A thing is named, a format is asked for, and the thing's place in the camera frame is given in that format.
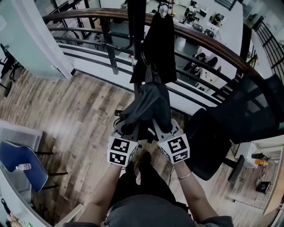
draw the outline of shoe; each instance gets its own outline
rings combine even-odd
[[[144,166],[151,165],[151,161],[152,161],[151,154],[148,151],[146,151],[142,155],[142,158],[141,158],[141,161],[140,161],[138,168],[140,169],[141,167],[143,168]]]
[[[131,161],[125,168],[126,173],[134,173],[134,163]]]

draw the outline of black pants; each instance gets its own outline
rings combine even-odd
[[[139,168],[139,171],[141,174],[140,185],[136,184],[136,175],[134,173],[124,173],[119,178],[109,207],[135,195],[153,195],[177,205],[170,188],[151,164]]]

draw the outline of blue chair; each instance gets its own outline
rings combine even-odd
[[[0,142],[0,161],[9,172],[13,172],[16,169],[16,166],[20,164],[29,163],[32,168],[24,170],[24,173],[36,192],[58,187],[57,184],[44,187],[48,176],[66,175],[68,173],[47,173],[36,154],[51,155],[53,153],[34,152],[30,147],[25,145],[19,145],[8,141]]]

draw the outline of wooden floor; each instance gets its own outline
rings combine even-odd
[[[49,172],[68,172],[68,175],[49,179],[48,184],[57,183],[60,187],[32,196],[37,212],[53,225],[78,203],[88,203],[90,193],[108,166],[107,142],[116,119],[114,111],[127,107],[134,96],[83,74],[76,74],[67,82],[35,78],[25,71],[13,84],[10,95],[2,96],[1,90],[0,118],[43,131],[40,151],[55,153],[41,156],[44,167]],[[181,115],[173,113],[173,117],[182,124]],[[152,164],[169,182],[172,167],[157,144],[144,145],[135,160],[144,150],[152,153]],[[270,163],[264,179],[272,181],[276,168],[277,164]],[[233,187],[227,181],[231,169],[222,165],[209,181],[199,181],[213,208],[219,215],[232,216],[235,226],[267,227],[276,212],[263,217],[256,210],[233,202],[235,199],[256,207],[264,206],[268,195],[255,191],[261,171],[262,168],[243,168],[240,182]],[[185,203],[175,171],[170,188],[177,201]]]

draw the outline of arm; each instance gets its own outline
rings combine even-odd
[[[100,225],[106,219],[108,207],[115,191],[121,166],[111,164],[91,194],[91,200],[79,218],[79,222]]]
[[[191,172],[184,161],[176,163],[174,168],[176,170],[177,177],[179,178],[184,177]],[[208,218],[218,216],[218,214],[210,206],[202,186],[195,179],[193,174],[179,180],[179,182],[190,212],[196,222],[202,223]]]

